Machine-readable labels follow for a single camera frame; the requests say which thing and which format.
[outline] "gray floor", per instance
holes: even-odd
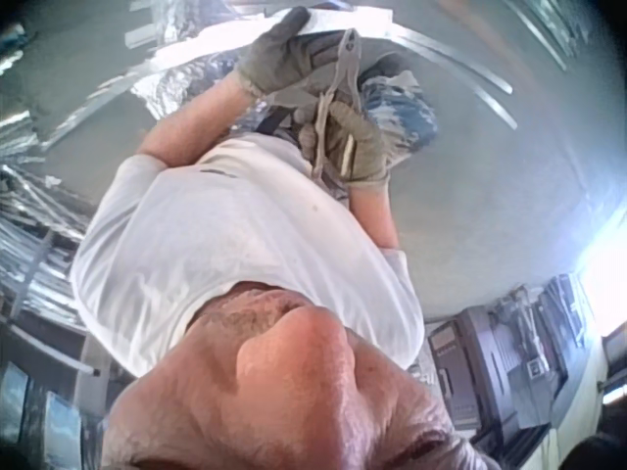
[[[99,83],[145,57],[145,48],[126,50],[123,35],[150,20],[146,12],[130,14],[121,0],[34,4],[38,36],[0,88],[19,92],[45,132]],[[564,73],[501,1],[468,5],[505,39],[505,56],[434,0],[394,2],[398,23],[458,47],[509,80],[512,96],[485,86],[519,125],[512,131],[454,77],[416,57],[440,133],[394,170],[391,188],[430,319],[574,268],[625,204],[624,76],[603,28]],[[512,56],[532,71],[531,81],[506,59]],[[53,148],[40,170],[97,203],[151,125],[141,103],[122,96]]]

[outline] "pliers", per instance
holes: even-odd
[[[357,113],[362,111],[362,98],[357,86],[358,75],[360,74],[360,59],[362,58],[362,41],[357,31],[347,29],[344,37],[340,41],[338,61],[335,66],[335,75],[331,86],[325,93],[320,95],[317,103],[317,117],[315,119],[315,133],[317,135],[317,147],[315,149],[315,163],[312,170],[312,179],[319,179],[322,170],[327,162],[325,152],[324,134],[326,121],[329,114],[329,106],[335,98],[335,93],[342,84],[347,81],[348,89],[351,93],[351,100],[354,110]],[[339,164],[340,176],[346,176],[353,163],[355,152],[355,139],[349,135],[342,161]]]

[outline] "man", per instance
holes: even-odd
[[[294,9],[157,124],[77,253],[81,317],[139,377],[110,415],[110,468],[486,468],[404,370],[424,330],[379,129],[331,107],[330,130],[357,143],[348,208],[292,143],[214,146],[256,99],[337,59],[342,32],[297,36],[308,19]]]

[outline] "gray work glove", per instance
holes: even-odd
[[[253,96],[263,98],[337,61],[344,31],[297,36],[310,16],[305,7],[296,7],[281,23],[251,44],[235,70],[244,88]]]
[[[308,120],[299,133],[299,143],[304,157],[310,162],[315,160],[315,133],[314,118],[297,113],[296,118]],[[334,101],[329,106],[329,118],[326,122],[325,153],[335,169],[341,170],[344,148],[349,134],[355,139],[356,150],[353,165],[345,176],[348,186],[369,189],[385,189],[390,179],[384,154],[383,136],[381,130],[357,114],[346,103]]]

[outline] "white t-shirt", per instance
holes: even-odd
[[[72,267],[80,317],[141,376],[240,281],[305,295],[408,368],[424,337],[405,254],[379,250],[292,144],[248,134],[195,165],[123,162]]]

